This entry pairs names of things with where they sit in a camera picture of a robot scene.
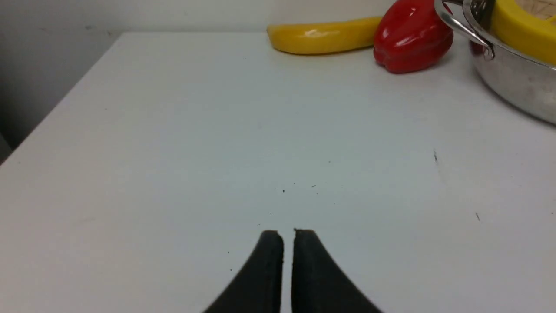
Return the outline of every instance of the pot rim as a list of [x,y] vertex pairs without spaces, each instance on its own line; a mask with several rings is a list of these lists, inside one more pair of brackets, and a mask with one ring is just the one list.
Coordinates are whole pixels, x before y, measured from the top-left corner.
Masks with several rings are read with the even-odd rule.
[[[502,48],[502,49],[508,51],[509,53],[524,59],[525,61],[536,63],[539,66],[548,67],[549,69],[556,71],[556,67],[554,67],[554,66],[552,66],[548,63],[539,61],[535,58],[532,58],[528,55],[525,55],[525,54],[519,52],[518,50],[506,45],[504,42],[502,42],[498,38],[491,35],[488,31],[486,31],[479,24],[479,22],[477,22],[477,20],[473,16],[473,11],[471,10],[472,5],[476,4],[477,1],[480,1],[480,0],[463,0],[463,4],[462,4],[463,16],[465,17],[465,19],[469,23],[469,26],[471,26],[471,28],[475,32],[477,32],[482,38],[489,41],[496,48]],[[483,1],[488,2],[488,5],[490,5],[490,6],[494,6],[494,2],[496,0],[483,0]]]

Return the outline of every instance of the metal handle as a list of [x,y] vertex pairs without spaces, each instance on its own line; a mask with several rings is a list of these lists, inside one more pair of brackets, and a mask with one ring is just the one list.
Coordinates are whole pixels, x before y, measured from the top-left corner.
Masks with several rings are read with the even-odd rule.
[[462,24],[458,21],[448,10],[444,7],[444,2],[457,4],[459,6],[464,5],[464,0],[434,0],[434,10],[440,17],[440,19],[453,29],[456,33],[464,36],[465,38],[478,43],[479,45],[485,47],[484,57],[487,60],[492,60],[494,58],[493,45],[488,40],[483,38],[477,32],[467,25]]

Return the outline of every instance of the white table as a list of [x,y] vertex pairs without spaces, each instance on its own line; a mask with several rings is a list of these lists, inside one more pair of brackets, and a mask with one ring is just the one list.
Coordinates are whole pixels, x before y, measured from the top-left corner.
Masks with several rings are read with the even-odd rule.
[[125,34],[0,199],[3,313],[200,312],[264,229],[289,312],[294,227],[386,313],[556,307],[556,129],[490,93],[463,40],[396,76],[264,33]]

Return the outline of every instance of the yellow lid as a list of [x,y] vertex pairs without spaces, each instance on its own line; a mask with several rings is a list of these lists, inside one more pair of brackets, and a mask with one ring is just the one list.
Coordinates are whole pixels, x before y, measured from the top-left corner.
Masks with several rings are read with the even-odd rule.
[[491,31],[508,46],[556,66],[556,0],[496,0]]

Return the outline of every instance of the yellow object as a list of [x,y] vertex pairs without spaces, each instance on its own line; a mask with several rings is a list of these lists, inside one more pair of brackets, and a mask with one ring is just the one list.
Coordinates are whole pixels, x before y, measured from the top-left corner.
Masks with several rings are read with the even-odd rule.
[[539,10],[538,6],[546,8],[547,3],[537,0],[496,0],[490,29],[508,46],[556,66],[556,16],[539,14],[542,8]]
[[319,55],[370,47],[381,17],[346,22],[269,25],[274,49],[297,55]]

